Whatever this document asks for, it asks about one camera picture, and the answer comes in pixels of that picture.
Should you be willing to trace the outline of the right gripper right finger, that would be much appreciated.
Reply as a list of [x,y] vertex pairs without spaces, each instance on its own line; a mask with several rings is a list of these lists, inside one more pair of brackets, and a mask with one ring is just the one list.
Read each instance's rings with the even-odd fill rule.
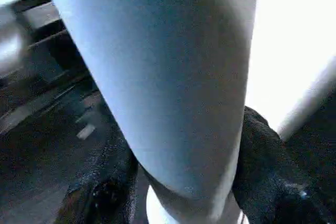
[[327,203],[267,120],[248,106],[233,193],[249,223],[335,223],[335,203]]

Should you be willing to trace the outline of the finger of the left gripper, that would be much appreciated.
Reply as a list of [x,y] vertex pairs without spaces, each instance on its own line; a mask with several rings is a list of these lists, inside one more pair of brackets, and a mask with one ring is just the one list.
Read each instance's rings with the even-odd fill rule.
[[33,76],[56,78],[85,72],[87,67],[69,33],[62,30],[28,46],[26,70]]
[[17,0],[10,3],[18,22],[31,30],[37,30],[61,20],[52,0]]

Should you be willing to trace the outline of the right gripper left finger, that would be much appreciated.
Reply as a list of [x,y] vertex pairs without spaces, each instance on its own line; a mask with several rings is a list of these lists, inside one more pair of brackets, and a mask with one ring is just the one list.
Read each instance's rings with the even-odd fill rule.
[[115,126],[90,172],[69,186],[55,223],[131,223],[138,168],[137,159]]

